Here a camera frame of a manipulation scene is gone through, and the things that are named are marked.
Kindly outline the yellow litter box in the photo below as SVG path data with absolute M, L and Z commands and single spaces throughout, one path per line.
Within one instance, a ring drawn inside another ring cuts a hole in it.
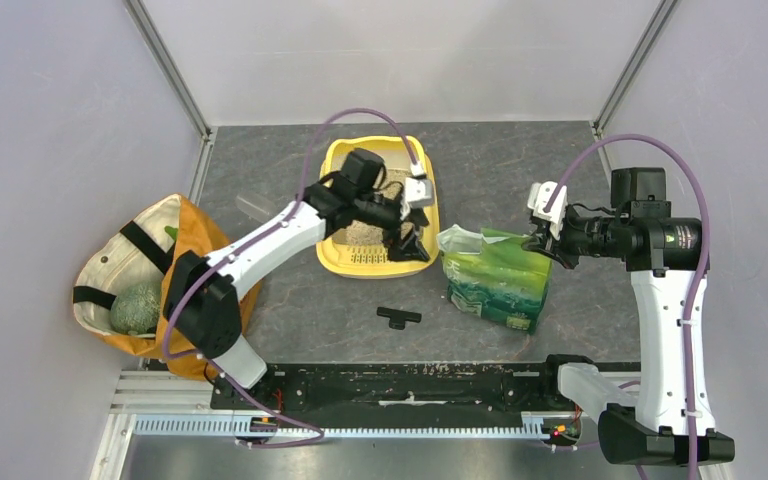
M 362 148 L 379 155 L 385 164 L 386 180 L 378 184 L 383 194 L 392 199 L 399 191 L 398 185 L 422 170 L 432 185 L 436 184 L 430 158 L 418 139 L 408 138 L 419 165 L 411 161 L 404 142 L 398 136 L 373 135 L 338 139 L 331 143 L 319 167 L 321 177 L 342 167 L 348 153 Z M 388 259 L 388 248 L 381 244 L 383 230 L 360 222 L 339 230 L 316 246 L 320 263 L 326 270 L 349 278 L 389 279 L 414 275 L 433 264 L 439 255 L 436 236 L 441 230 L 439 202 L 423 209 L 429 224 L 420 229 L 419 243 L 429 256 L 427 261 L 411 260 L 393 262 Z

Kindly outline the green litter bag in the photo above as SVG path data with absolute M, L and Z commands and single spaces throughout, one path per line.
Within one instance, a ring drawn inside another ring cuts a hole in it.
M 534 334 L 553 264 L 524 250 L 528 240 L 527 235 L 489 228 L 473 232 L 457 224 L 440 232 L 446 299 L 463 313 Z

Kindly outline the black plastic clip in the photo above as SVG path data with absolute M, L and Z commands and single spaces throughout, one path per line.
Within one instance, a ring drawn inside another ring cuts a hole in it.
M 420 323 L 422 320 L 422 315 L 418 312 L 388 307 L 378 307 L 376 315 L 386 318 L 388 320 L 388 327 L 394 330 L 404 330 L 408 323 Z

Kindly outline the clear plastic tube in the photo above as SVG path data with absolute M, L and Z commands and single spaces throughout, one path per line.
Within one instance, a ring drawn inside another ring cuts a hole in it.
M 272 201 L 254 192 L 238 194 L 235 205 L 242 213 L 260 223 L 267 222 L 278 213 Z

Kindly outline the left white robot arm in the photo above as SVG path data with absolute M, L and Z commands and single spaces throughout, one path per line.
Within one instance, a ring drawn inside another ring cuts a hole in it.
M 174 262 L 163 304 L 166 331 L 180 332 L 248 407 L 264 407 L 274 393 L 266 362 L 244 337 L 240 312 L 243 298 L 267 274 L 354 222 L 381 229 L 389 260 L 429 260 L 420 232 L 435 200 L 431 178 L 414 165 L 388 198 L 378 183 L 384 172 L 379 155 L 355 148 L 338 170 L 244 238 L 206 255 L 186 251 Z

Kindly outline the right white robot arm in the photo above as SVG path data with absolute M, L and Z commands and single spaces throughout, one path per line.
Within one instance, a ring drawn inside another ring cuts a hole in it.
M 584 217 L 553 181 L 532 185 L 532 237 L 524 248 L 566 269 L 582 257 L 619 259 L 630 275 L 640 328 L 636 395 L 591 361 L 564 356 L 537 382 L 539 400 L 561 409 L 574 402 L 598 428 L 612 464 L 690 466 L 727 463 L 735 442 L 718 431 L 706 397 L 701 314 L 707 284 L 688 292 L 702 254 L 702 223 L 671 213 L 661 168 L 613 171 L 610 207 Z

